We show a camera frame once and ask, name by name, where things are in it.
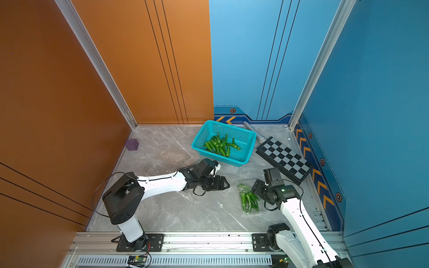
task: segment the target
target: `teal plastic basket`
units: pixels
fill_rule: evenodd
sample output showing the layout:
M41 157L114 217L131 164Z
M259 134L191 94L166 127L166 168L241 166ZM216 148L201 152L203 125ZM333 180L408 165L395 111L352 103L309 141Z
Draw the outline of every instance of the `teal plastic basket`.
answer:
M230 149L230 156L223 157L218 154L208 152L203 147L205 142L210 140L214 135L219 135L223 138L228 134L228 142L231 143L233 138L241 150L235 148ZM213 120L208 120L199 130L192 142L192 149L198 151L204 157L208 157L220 162L224 162L233 166L241 166L249 162L255 146L256 133L241 127L219 123Z

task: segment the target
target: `orange wall panel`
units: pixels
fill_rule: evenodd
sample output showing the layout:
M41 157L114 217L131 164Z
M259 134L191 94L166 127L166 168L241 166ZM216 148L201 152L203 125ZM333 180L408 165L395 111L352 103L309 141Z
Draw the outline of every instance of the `orange wall panel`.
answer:
M213 119L208 0L73 0L137 123Z
M131 129L55 1L0 1L0 36L0 267L56 268Z

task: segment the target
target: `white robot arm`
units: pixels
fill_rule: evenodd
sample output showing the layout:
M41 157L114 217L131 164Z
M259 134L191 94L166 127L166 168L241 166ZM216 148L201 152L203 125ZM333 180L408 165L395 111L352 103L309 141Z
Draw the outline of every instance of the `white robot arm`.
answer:
M323 238L292 185L285 185L277 168L264 170L265 180L257 180L252 192L274 205L288 219L269 227L267 238L273 250L283 250L297 268L353 268L350 260L341 259Z
M217 161L206 158L197 165L166 175L137 177L128 172L115 182L103 195L103 201L111 223L122 231L123 241L126 240L130 251L141 251L148 239L135 216L140 201L171 191L195 191L197 186L201 186L204 193L227 189L230 185L225 177L216 175L220 168ZM353 268L347 258L339 258L329 246L301 206L295 188L285 186L279 170L266 169L264 175L266 183L257 180L252 192L268 203L276 204L295 232L285 223L270 226L267 232L270 247L283 250L297 268Z
M132 248L139 250L147 239L135 216L140 201L166 192L195 191L197 186L201 186L204 193L227 189L230 185L225 177L216 175L220 168L217 161L206 158L197 165L165 175L137 177L133 172L125 173L103 194L110 222L119 227Z

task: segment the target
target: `chessboard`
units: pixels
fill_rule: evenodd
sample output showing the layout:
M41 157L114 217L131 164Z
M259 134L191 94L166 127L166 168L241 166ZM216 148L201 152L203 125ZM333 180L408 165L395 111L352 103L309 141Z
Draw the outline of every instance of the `chessboard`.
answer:
M256 148L256 153L298 185L313 167L313 164L273 137Z

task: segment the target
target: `purple cube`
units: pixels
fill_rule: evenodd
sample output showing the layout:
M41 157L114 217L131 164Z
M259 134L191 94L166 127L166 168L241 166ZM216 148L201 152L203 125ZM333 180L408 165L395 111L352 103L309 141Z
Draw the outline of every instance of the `purple cube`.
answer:
M125 147L127 147L129 151L137 151L137 149L139 148L139 142L137 141L137 139L129 139L125 143Z

